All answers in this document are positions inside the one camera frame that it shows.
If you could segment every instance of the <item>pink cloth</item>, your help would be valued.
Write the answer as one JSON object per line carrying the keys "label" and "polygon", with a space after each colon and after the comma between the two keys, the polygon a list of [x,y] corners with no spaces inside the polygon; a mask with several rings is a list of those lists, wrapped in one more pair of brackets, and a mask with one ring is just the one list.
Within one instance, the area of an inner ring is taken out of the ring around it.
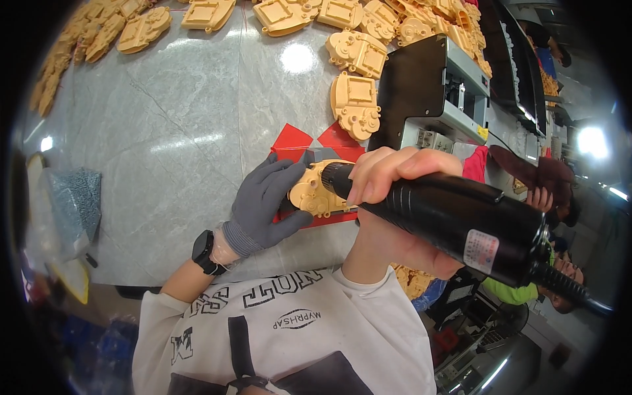
{"label": "pink cloth", "polygon": [[487,147],[477,147],[472,156],[463,163],[463,177],[485,183],[485,165],[487,164]]}

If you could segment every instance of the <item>gray marble tabletop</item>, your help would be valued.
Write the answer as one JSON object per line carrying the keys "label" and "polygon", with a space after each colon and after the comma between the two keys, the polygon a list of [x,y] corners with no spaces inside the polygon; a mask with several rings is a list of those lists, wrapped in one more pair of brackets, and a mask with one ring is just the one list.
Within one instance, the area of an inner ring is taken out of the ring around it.
{"label": "gray marble tabletop", "polygon": [[[52,167],[102,173],[102,219],[89,251],[99,263],[90,268],[95,283],[163,284],[201,230],[229,219],[241,180],[286,123],[317,138],[334,122],[329,91],[340,71],[324,44],[339,29],[313,23],[268,37],[251,2],[240,0],[226,25],[207,35],[179,27],[181,3],[160,5],[173,10],[163,37],[136,54],[113,49],[71,66],[50,115],[28,113],[21,124],[26,153],[51,137],[44,154]],[[519,144],[511,115],[492,106],[489,118],[494,133]],[[471,152],[455,149],[462,158]],[[490,172],[492,184],[506,184],[506,173]],[[339,264],[357,231],[353,221],[302,229],[221,281]]]}

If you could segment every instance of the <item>white label sticker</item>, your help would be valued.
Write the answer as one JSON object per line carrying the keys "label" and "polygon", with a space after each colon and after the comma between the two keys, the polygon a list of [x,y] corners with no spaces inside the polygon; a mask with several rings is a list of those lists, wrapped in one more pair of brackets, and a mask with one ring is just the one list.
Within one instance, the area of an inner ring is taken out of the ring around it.
{"label": "white label sticker", "polygon": [[465,240],[463,263],[487,275],[491,274],[498,245],[497,237],[470,229]]}

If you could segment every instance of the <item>watch face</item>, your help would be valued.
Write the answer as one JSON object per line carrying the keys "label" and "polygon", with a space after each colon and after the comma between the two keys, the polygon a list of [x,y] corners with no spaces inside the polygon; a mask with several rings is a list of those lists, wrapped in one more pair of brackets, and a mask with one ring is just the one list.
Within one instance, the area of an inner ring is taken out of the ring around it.
{"label": "watch face", "polygon": [[197,239],[195,239],[195,242],[193,244],[193,252],[191,253],[191,259],[194,262],[197,262],[197,260],[202,256],[202,254],[206,252],[206,246],[209,239],[209,233],[210,231],[206,230],[202,232],[202,234],[200,234],[200,236],[198,236]]}

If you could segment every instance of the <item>white t-shirt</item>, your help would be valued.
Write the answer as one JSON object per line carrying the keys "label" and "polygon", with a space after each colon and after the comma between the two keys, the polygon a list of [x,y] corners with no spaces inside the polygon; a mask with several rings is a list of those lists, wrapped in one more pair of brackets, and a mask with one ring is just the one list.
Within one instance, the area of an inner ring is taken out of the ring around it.
{"label": "white t-shirt", "polygon": [[[241,356],[231,355],[232,344]],[[238,357],[292,395],[305,393],[296,386],[305,372],[338,393],[436,393],[428,334],[391,267],[372,285],[322,269],[214,284],[192,304],[145,293],[132,365],[137,395],[178,393],[169,389],[172,374],[225,386]]]}

